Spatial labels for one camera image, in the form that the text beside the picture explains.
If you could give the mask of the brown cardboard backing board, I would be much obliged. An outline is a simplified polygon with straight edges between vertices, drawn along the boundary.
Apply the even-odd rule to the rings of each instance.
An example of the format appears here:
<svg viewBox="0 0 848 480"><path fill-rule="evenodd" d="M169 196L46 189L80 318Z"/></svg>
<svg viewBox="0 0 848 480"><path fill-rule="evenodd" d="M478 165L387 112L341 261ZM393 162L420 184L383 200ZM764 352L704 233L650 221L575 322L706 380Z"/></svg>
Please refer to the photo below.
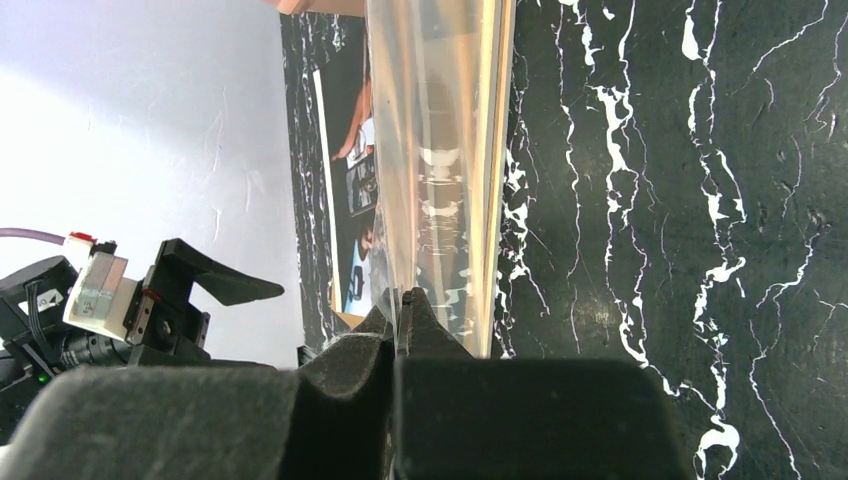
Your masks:
<svg viewBox="0 0 848 480"><path fill-rule="evenodd" d="M365 0L264 0L284 15L303 13L364 17Z"/></svg>

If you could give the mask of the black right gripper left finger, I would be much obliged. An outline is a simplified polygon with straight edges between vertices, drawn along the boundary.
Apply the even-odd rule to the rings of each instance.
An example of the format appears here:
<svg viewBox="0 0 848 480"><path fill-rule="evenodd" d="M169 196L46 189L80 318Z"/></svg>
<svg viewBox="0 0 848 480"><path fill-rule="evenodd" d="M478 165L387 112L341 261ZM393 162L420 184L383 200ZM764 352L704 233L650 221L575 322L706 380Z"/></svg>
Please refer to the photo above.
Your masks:
<svg viewBox="0 0 848 480"><path fill-rule="evenodd" d="M5 479L381 479L392 327L373 312L304 366L83 368L35 399Z"/></svg>

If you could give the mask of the clear acrylic sheet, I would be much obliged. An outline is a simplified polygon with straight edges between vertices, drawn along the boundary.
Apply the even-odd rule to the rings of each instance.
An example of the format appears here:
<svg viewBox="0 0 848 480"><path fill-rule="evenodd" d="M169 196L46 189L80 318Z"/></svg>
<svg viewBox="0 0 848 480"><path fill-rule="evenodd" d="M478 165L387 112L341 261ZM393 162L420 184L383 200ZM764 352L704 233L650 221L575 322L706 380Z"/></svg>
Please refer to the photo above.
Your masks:
<svg viewBox="0 0 848 480"><path fill-rule="evenodd" d="M477 153L485 1L370 1L379 200L370 284L398 314L421 288L439 324L478 357L483 174Z"/></svg>

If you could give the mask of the printed photo with white border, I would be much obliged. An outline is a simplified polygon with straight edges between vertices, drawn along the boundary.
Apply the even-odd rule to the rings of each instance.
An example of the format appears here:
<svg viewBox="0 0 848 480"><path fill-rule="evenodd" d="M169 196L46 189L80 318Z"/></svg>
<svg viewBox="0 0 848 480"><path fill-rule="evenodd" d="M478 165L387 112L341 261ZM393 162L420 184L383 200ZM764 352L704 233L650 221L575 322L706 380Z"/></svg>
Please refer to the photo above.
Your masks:
<svg viewBox="0 0 848 480"><path fill-rule="evenodd" d="M378 200L367 35L350 34L313 73L330 228L331 309L365 317Z"/></svg>

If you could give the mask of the white wooden picture frame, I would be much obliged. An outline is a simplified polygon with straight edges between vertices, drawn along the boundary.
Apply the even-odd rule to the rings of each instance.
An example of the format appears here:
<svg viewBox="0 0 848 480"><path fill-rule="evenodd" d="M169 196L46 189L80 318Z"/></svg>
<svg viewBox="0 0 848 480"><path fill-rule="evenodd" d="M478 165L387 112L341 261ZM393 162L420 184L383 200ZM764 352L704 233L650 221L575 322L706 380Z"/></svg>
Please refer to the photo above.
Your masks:
<svg viewBox="0 0 848 480"><path fill-rule="evenodd" d="M483 174L482 284L476 355L491 355L500 246L506 125L515 27L514 1L485 1L481 17L477 153Z"/></svg>

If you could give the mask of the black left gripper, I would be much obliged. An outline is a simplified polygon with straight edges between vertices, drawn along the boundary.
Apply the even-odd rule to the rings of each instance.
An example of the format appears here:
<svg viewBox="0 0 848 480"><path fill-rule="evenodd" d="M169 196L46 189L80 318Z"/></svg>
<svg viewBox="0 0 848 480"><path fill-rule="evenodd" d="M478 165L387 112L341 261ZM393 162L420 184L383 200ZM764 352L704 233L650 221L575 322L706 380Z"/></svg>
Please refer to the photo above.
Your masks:
<svg viewBox="0 0 848 480"><path fill-rule="evenodd" d="M1 442L7 444L35 396L55 376L81 365L125 367L137 348L62 322L78 274L63 256L1 280ZM201 287L223 306L281 296L283 286L219 263L182 239L165 240L142 282L142 294L177 317Z"/></svg>

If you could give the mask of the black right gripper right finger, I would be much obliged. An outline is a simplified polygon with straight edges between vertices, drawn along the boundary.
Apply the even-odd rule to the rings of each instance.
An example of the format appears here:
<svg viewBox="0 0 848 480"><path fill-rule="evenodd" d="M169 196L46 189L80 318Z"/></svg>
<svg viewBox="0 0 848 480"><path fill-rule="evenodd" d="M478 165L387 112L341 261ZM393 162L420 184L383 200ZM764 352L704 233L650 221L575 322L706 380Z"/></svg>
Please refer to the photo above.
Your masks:
<svg viewBox="0 0 848 480"><path fill-rule="evenodd" d="M685 479L664 395L616 360L477 359L420 288L396 325L400 479Z"/></svg>

